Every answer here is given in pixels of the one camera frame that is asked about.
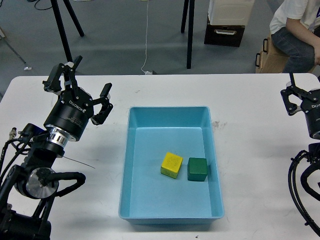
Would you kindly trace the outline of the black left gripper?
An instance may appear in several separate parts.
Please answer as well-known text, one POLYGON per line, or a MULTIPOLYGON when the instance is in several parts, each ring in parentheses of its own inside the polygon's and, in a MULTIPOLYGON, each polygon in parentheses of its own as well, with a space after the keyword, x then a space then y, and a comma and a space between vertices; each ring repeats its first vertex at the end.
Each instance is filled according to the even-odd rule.
POLYGON ((75 73, 82 59, 79 55, 74 61, 55 65, 47 80, 42 82, 45 92, 59 96, 44 127, 47 130, 59 128, 71 135, 71 140, 75 142, 80 140, 89 119, 94 125, 102 125, 113 109, 109 95, 112 83, 106 83, 99 98, 92 102, 91 95, 78 87, 75 73), (93 106, 101 104, 100 111, 95 115, 90 102, 93 106))

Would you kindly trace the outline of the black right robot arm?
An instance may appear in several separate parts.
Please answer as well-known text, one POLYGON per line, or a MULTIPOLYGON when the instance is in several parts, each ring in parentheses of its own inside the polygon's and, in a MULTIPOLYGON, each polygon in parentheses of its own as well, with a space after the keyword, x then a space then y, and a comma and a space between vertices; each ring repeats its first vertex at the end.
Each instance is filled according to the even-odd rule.
MULTIPOLYGON (((313 89, 306 91, 296 86, 294 74, 290 73, 290 82, 286 88, 280 91, 286 112, 289 116, 293 116, 298 112, 303 112, 306 119, 308 135, 314 140, 320 139, 320 90, 313 89)), ((311 218, 302 203, 297 188, 297 168, 301 160, 305 159, 309 166, 300 176, 300 183, 304 191, 311 197, 320 200, 320 194, 311 188, 308 178, 320 169, 320 143, 311 143, 308 150, 301 150, 294 158, 288 169, 287 181, 290 196, 300 215, 305 220, 305 225, 309 226, 316 235, 320 234, 320 227, 311 218)))

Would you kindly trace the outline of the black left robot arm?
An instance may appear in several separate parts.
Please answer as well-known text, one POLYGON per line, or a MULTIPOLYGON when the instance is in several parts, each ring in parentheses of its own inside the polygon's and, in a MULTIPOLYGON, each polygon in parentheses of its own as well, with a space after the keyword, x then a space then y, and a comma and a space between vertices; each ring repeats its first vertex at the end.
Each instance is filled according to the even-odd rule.
POLYGON ((49 214, 55 198, 65 196, 85 183, 79 172, 55 172, 54 161, 64 155, 69 141, 80 140, 88 122, 104 123, 113 105, 109 92, 112 84, 103 87, 99 97, 92 96, 78 86, 76 68, 82 57, 53 67, 43 82, 46 92, 58 99, 43 128, 27 124, 22 131, 13 128, 7 146, 13 146, 15 155, 24 155, 21 165, 10 161, 2 167, 0 176, 0 237, 3 240, 48 240, 51 234, 49 214), (39 200, 31 216, 17 213, 9 204, 12 189, 21 195, 39 200))

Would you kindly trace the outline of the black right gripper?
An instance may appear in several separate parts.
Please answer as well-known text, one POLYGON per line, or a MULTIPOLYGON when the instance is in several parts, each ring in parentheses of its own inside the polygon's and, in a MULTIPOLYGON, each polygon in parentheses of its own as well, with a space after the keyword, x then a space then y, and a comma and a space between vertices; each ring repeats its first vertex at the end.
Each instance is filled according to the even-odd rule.
POLYGON ((293 116, 304 112, 308 134, 312 139, 320 139, 320 90, 306 91, 296 86, 294 74, 289 74, 290 81, 280 91, 286 112, 293 116))

